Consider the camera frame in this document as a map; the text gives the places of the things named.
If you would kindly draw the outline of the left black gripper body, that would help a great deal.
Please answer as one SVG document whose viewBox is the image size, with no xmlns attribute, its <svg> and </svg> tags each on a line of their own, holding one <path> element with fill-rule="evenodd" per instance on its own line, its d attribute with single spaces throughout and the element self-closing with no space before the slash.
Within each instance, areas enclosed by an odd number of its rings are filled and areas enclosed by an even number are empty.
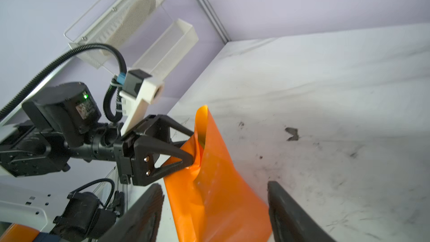
<svg viewBox="0 0 430 242">
<path fill-rule="evenodd" d="M 130 133 L 114 142 L 114 158 L 121 184 L 149 185 L 153 182 L 158 154 L 149 150 L 149 139 L 155 131 L 151 127 L 156 116 L 150 115 Z"/>
</svg>

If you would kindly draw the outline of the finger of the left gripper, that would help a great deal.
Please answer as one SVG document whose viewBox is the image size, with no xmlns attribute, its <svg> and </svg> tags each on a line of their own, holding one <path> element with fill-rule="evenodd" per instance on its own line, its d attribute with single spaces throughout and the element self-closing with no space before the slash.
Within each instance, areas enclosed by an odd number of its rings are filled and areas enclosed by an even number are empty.
<svg viewBox="0 0 430 242">
<path fill-rule="evenodd" d="M 168 175 L 190 167 L 194 156 L 181 149 L 185 142 L 162 141 L 142 136 L 134 143 L 132 183 L 148 186 Z"/>
<path fill-rule="evenodd" d="M 167 115 L 148 116 L 142 126 L 143 134 L 180 148 L 193 131 Z"/>
</svg>

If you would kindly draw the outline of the yellow orange wrapping paper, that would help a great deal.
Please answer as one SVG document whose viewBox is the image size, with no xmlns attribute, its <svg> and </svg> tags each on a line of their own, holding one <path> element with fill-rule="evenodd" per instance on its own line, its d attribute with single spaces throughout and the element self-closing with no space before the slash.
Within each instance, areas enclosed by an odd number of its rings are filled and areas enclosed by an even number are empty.
<svg viewBox="0 0 430 242">
<path fill-rule="evenodd" d="M 268 241 L 268 205 L 234 167 L 206 105 L 197 110 L 194 133 L 181 148 L 192 165 L 164 178 L 179 241 Z"/>
</svg>

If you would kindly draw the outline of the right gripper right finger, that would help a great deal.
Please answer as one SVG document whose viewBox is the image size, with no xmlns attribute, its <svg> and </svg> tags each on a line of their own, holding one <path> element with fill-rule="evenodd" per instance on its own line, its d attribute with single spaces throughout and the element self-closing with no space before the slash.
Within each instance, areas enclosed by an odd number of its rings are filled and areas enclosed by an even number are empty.
<svg viewBox="0 0 430 242">
<path fill-rule="evenodd" d="M 277 242 L 335 242 L 277 182 L 268 182 L 269 217 Z"/>
</svg>

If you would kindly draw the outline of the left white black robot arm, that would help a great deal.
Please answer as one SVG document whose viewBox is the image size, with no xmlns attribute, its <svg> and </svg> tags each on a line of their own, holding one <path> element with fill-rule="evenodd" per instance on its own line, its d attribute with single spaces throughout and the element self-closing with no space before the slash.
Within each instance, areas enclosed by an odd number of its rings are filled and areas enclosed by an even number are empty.
<svg viewBox="0 0 430 242">
<path fill-rule="evenodd" d="M 116 163 L 123 184 L 147 186 L 192 165 L 194 158 L 173 142 L 171 129 L 188 130 L 166 115 L 146 115 L 163 85 L 127 85 L 123 124 L 100 123 L 101 113 L 84 83 L 42 90 L 25 102 L 29 120 L 1 141 L 1 167 L 14 177 L 41 176 L 69 169 L 71 158 Z"/>
</svg>

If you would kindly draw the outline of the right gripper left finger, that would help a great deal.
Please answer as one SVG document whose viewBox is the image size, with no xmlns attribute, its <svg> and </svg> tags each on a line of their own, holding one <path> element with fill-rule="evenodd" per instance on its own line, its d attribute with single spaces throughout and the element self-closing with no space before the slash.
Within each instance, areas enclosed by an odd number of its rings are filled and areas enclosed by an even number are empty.
<svg viewBox="0 0 430 242">
<path fill-rule="evenodd" d="M 151 185 L 134 205 L 98 241 L 154 242 L 165 196 L 160 184 Z"/>
</svg>

